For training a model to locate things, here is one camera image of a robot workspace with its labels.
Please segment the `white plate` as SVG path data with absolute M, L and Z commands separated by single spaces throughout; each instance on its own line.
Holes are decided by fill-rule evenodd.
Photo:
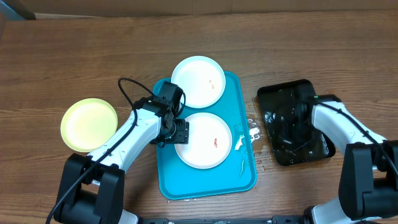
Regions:
M 220 165 L 232 147 L 230 128 L 219 116 L 195 113 L 185 118 L 189 123 L 188 143 L 176 144 L 179 158 L 196 169 L 210 169 Z

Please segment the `light blue rimmed plate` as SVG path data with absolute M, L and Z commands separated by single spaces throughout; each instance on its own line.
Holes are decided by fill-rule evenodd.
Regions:
M 175 67 L 171 82 L 183 90 L 188 107 L 206 108 L 223 95 L 226 77 L 221 66 L 212 58 L 192 56 Z

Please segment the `green rimmed plate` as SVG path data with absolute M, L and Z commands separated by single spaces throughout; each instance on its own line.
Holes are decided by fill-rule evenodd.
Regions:
M 73 104 L 64 114 L 60 133 L 64 143 L 77 152 L 91 152 L 116 132 L 115 109 L 99 98 L 87 98 Z

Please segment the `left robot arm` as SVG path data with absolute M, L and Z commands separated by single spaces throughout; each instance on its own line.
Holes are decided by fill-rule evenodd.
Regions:
M 148 144 L 188 142 L 189 123 L 180 119 L 185 94 L 150 95 L 131 103 L 128 120 L 87 156 L 72 154 L 63 169 L 57 202 L 46 222 L 142 223 L 123 209 L 124 178 Z

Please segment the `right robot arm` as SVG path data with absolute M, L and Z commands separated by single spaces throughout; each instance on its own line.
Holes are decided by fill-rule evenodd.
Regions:
M 388 141 L 356 119 L 335 95 L 287 100 L 293 120 L 319 130 L 344 156 L 338 196 L 308 208 L 305 223 L 374 223 L 397 216 L 397 141 Z

